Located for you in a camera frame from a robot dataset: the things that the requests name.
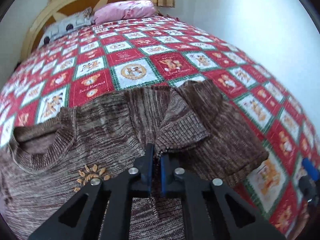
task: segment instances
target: pink pillow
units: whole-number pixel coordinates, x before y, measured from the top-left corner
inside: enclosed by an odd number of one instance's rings
[[[96,24],[128,19],[151,17],[156,12],[149,0],[109,3],[94,14]]]

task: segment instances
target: brown sweater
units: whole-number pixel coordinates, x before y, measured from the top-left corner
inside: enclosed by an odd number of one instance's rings
[[[43,124],[14,129],[0,152],[4,219],[19,239],[27,239],[92,176],[117,176],[144,155],[149,142],[155,144],[155,160],[163,152],[179,152],[184,168],[230,186],[268,158],[210,80],[106,94],[62,108]],[[130,239],[141,238],[183,239],[179,201],[157,192],[134,199]]]

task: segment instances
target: pillow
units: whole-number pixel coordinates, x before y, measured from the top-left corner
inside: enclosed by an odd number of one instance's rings
[[[92,24],[89,15],[92,11],[91,7],[70,15],[59,22],[55,22],[48,27],[44,27],[44,34],[39,43],[38,49],[49,42],[55,41],[62,36],[71,33],[83,26],[89,26]]]
[[[94,14],[96,24],[151,17],[156,12],[153,3],[149,0],[121,1],[109,3],[97,10]]]

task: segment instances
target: wooden headboard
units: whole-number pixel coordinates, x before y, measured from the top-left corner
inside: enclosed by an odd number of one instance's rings
[[[21,51],[21,61],[28,58],[39,45],[41,37],[44,34],[43,27],[70,16],[76,12],[92,7],[92,14],[102,6],[117,1],[137,1],[137,0],[52,0],[50,4],[43,9],[30,27],[25,40],[23,41]]]

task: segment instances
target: bedspread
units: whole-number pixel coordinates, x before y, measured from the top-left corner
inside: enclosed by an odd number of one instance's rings
[[[300,104],[243,51],[166,17],[84,27],[32,53],[1,91],[0,146],[14,126],[44,122],[62,106],[145,85],[212,79],[269,152],[235,190],[286,234],[302,207],[304,157],[320,165],[320,143]]]

